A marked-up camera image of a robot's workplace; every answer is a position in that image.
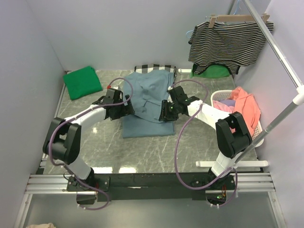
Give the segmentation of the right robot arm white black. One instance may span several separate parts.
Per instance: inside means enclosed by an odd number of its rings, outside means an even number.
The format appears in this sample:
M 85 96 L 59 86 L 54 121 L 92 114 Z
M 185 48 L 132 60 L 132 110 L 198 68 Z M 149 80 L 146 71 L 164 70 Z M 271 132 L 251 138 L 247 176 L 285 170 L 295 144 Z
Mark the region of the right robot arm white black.
M 235 165 L 238 154 L 244 151 L 251 143 L 252 137 L 247 128 L 243 115 L 239 112 L 229 113 L 221 111 L 204 103 L 199 98 L 188 97 L 181 86 L 168 88 L 169 99 L 161 103 L 160 121 L 176 121 L 180 114 L 189 119 L 179 132 L 175 149 L 184 129 L 193 119 L 198 119 L 212 127 L 216 132 L 219 155 L 210 168 L 216 177 L 227 175 Z

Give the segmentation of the blue t shirt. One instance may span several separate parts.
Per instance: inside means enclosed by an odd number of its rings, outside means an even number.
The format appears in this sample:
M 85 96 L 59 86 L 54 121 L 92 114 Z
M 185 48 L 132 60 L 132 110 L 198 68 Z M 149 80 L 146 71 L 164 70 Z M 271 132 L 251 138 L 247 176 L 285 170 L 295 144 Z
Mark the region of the blue t shirt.
M 161 122 L 159 117 L 162 101 L 167 100 L 167 89 L 174 82 L 175 75 L 167 70 L 153 70 L 142 74 L 133 72 L 125 77 L 129 83 L 123 85 L 123 93 L 133 94 L 131 98 L 134 114 L 122 120 L 122 137 L 151 137 L 174 134 L 172 122 Z

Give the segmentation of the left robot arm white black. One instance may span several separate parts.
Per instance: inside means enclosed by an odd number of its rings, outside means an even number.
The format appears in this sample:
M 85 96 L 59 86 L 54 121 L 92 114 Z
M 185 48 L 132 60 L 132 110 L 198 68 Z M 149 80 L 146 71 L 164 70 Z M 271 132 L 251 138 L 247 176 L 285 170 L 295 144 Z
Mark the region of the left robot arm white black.
M 43 153 L 50 157 L 54 166 L 63 166 L 87 185 L 95 184 L 95 173 L 80 158 L 81 135 L 88 128 L 106 119 L 116 120 L 134 114 L 130 95 L 117 88 L 108 88 L 106 95 L 93 102 L 87 109 L 71 117 L 52 120 Z

